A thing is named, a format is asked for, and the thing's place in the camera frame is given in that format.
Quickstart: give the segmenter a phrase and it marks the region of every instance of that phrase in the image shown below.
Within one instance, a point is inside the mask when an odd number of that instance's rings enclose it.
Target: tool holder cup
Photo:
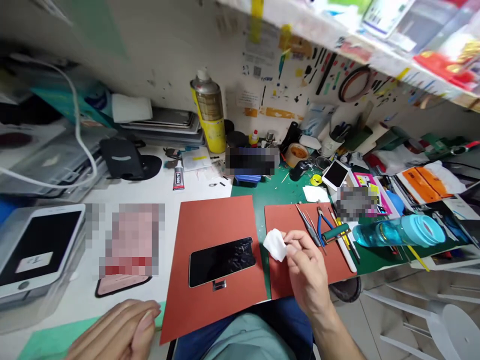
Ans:
[[[331,157],[335,151],[345,142],[338,142],[332,139],[330,134],[321,142],[321,155],[325,158]]]

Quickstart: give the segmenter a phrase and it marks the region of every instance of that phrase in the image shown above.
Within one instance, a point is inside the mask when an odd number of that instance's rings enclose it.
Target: human hand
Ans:
[[[282,233],[290,282],[300,309],[310,318],[324,317],[333,307],[324,257],[312,238],[301,230]]]
[[[160,312],[154,300],[115,305],[73,342],[66,360],[147,359]]]

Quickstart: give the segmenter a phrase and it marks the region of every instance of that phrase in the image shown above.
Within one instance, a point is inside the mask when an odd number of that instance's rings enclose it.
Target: qr code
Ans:
[[[253,77],[254,78],[259,78],[260,75],[262,74],[262,68],[258,66],[253,67]]]

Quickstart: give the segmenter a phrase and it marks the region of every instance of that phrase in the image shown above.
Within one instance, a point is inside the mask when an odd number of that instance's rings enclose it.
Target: glue tube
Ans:
[[[184,167],[182,162],[178,160],[175,166],[175,175],[173,176],[173,190],[183,190],[184,185]]]

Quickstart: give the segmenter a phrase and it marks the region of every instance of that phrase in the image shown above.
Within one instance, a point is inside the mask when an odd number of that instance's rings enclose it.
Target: wall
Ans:
[[[236,128],[245,133],[259,129],[262,134],[274,129],[281,139],[291,118],[301,120],[307,104],[312,102],[340,105],[333,125],[342,121],[353,123],[368,100],[372,100],[372,121],[398,113],[389,124],[401,125],[413,137],[426,132],[480,137],[477,123],[480,115],[441,99],[432,99],[427,109],[421,110],[408,102],[413,91],[409,86],[387,82],[377,94],[370,91],[357,105],[340,102],[337,92],[346,75],[339,68],[344,62],[348,64],[341,57],[337,58],[338,63],[330,73],[332,77],[328,77],[320,95],[315,95],[322,74],[321,64],[315,68],[321,47],[317,47],[313,58],[316,46],[295,37],[288,42],[291,52],[278,79],[285,48],[281,31],[262,24],[261,45],[254,45],[249,41],[249,16],[212,0],[56,0],[56,3],[72,26],[28,0],[3,0],[0,37],[82,63],[114,91],[149,97],[157,106],[194,111],[189,81],[198,68],[207,66],[211,77],[220,84],[225,118],[234,121]],[[259,79],[253,76],[253,64],[247,62],[251,51],[262,53],[260,60],[269,63],[258,66]],[[244,65],[249,65],[250,75],[245,75]],[[312,71],[303,82],[308,65]],[[310,82],[315,69],[317,73]],[[338,73],[337,87],[333,90]],[[261,80],[269,77],[272,81]],[[386,76],[379,73],[375,79],[383,82]],[[362,79],[355,85],[363,87]],[[324,94],[326,86],[329,91]],[[237,96],[243,91],[260,98],[256,117],[248,116],[255,111],[237,106]],[[349,94],[355,91],[352,87]]]

